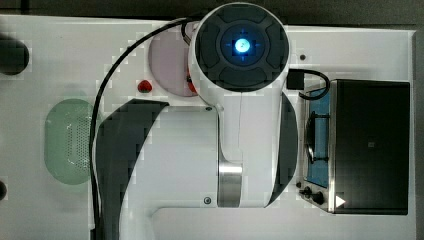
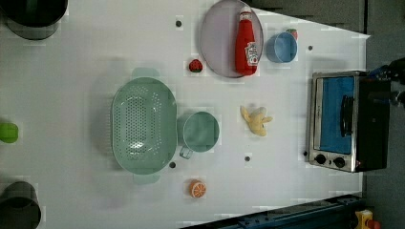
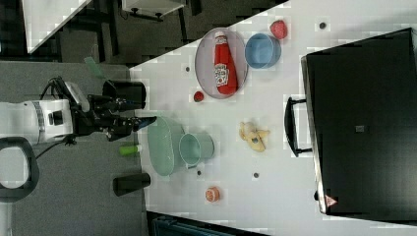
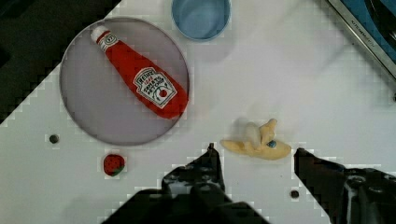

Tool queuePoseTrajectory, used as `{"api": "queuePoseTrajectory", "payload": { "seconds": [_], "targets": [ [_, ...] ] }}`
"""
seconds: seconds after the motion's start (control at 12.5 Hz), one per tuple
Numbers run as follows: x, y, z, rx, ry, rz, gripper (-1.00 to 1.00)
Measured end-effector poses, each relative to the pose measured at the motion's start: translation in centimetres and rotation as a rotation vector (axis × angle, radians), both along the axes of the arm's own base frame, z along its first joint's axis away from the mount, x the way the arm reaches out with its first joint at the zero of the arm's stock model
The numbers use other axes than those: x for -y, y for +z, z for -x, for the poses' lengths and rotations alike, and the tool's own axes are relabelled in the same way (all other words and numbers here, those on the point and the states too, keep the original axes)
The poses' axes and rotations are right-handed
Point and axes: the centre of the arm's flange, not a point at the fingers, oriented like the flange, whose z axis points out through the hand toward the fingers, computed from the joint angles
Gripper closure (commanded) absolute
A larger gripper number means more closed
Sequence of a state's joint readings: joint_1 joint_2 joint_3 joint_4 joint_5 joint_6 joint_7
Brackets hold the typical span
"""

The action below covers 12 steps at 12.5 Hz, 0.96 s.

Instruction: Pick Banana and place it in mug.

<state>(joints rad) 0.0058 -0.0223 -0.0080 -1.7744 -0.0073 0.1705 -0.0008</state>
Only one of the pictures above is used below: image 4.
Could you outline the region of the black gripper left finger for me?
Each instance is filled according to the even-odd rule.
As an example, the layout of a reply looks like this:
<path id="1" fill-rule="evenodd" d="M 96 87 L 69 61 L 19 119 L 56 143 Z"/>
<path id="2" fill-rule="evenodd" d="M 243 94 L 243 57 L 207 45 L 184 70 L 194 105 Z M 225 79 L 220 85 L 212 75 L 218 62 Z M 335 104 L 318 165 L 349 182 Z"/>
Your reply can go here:
<path id="1" fill-rule="evenodd" d="M 180 194 L 189 194 L 198 185 L 214 185 L 222 191 L 225 190 L 220 156 L 214 143 L 210 143 L 199 158 L 184 166 L 178 166 L 162 180 L 162 190 L 173 198 Z"/>

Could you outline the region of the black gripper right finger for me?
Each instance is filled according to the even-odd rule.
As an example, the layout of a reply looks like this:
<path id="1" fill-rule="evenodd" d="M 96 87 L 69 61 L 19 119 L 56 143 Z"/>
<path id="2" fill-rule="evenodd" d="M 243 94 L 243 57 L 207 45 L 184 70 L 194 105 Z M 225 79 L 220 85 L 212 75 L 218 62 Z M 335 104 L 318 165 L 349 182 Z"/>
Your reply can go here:
<path id="1" fill-rule="evenodd" d="M 303 148 L 293 155 L 294 173 L 332 224 L 396 224 L 396 182 L 374 168 L 346 168 Z"/>

